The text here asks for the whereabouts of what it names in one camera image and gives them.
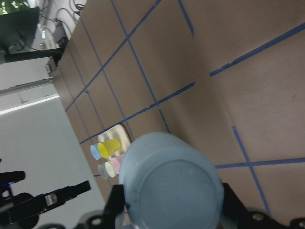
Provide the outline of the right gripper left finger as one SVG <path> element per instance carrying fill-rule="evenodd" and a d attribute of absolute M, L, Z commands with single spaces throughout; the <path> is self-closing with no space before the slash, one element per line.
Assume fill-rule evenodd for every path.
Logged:
<path fill-rule="evenodd" d="M 103 210 L 103 229 L 122 229 L 124 221 L 125 196 L 123 185 L 112 186 Z"/>

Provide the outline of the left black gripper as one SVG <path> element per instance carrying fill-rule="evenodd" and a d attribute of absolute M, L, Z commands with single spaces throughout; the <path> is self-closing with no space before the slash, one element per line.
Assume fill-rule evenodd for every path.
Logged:
<path fill-rule="evenodd" d="M 91 190 L 89 181 L 67 186 L 47 194 L 33 196 L 29 193 L 14 195 L 11 185 L 23 181 L 24 171 L 0 174 L 0 227 L 2 229 L 32 229 L 46 207 L 61 206 L 78 195 Z"/>

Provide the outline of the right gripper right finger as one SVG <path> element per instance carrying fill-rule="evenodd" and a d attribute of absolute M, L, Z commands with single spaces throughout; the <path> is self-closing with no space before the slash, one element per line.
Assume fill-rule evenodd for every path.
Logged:
<path fill-rule="evenodd" d="M 229 184 L 223 183 L 224 201 L 221 217 L 222 229 L 250 229 L 250 215 Z"/>

